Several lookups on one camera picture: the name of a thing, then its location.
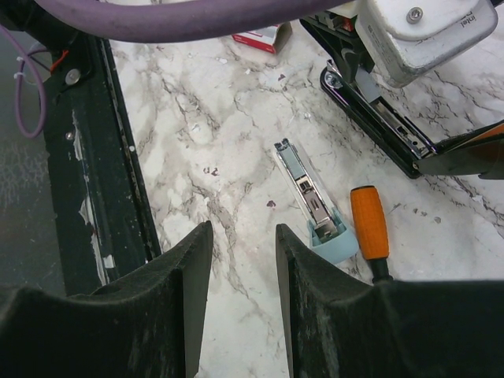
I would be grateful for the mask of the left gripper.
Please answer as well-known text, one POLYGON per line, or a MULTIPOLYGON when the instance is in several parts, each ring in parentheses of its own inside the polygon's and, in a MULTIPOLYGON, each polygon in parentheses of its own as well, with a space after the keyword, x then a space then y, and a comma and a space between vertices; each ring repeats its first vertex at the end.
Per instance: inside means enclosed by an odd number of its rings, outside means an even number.
POLYGON ((374 68, 374 61, 355 30, 356 19, 326 10, 299 20, 330 55, 344 79, 354 79, 359 69, 370 73, 374 68))

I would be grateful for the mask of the grey staple strip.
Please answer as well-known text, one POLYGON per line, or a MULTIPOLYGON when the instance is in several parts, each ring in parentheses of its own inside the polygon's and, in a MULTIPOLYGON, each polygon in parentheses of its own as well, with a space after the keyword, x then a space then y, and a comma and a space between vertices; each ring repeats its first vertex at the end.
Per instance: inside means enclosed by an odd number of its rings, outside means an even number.
POLYGON ((355 75, 355 83, 362 97, 372 103, 380 97, 379 88, 371 75, 362 67, 359 67, 355 75))
POLYGON ((293 146, 285 147, 280 152, 280 156, 293 180, 299 180, 306 175, 306 170, 293 146))

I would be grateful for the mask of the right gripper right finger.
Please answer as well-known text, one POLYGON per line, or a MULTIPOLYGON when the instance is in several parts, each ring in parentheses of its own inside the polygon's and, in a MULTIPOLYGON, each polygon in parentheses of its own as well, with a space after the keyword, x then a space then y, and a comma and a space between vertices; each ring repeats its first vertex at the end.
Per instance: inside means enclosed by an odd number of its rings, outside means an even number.
POLYGON ((292 377, 500 377, 503 284, 370 286, 276 227, 276 267, 292 377))

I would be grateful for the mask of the black stapler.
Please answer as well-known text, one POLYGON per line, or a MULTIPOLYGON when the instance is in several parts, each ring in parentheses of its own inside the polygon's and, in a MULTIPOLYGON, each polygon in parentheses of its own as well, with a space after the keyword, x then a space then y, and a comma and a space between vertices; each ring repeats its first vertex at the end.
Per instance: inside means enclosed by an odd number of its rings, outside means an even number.
POLYGON ((382 96, 368 102, 333 61, 320 76, 322 90, 411 179, 470 176, 503 179, 503 123, 434 143, 382 96))

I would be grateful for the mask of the red white staple box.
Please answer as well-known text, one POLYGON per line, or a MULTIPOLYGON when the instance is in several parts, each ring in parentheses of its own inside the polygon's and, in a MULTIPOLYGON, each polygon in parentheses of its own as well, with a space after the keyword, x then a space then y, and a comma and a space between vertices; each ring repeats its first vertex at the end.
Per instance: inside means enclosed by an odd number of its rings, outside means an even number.
POLYGON ((278 54, 292 34, 291 23, 276 24, 254 31, 232 34, 232 39, 256 50, 278 54))

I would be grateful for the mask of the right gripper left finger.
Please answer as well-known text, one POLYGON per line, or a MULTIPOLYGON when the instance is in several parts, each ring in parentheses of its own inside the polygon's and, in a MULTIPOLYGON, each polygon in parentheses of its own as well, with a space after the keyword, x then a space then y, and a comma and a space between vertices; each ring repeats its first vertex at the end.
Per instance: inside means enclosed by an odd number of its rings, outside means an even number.
POLYGON ((199 224, 171 250, 89 295, 1 290, 4 377, 193 377, 213 252, 199 224))

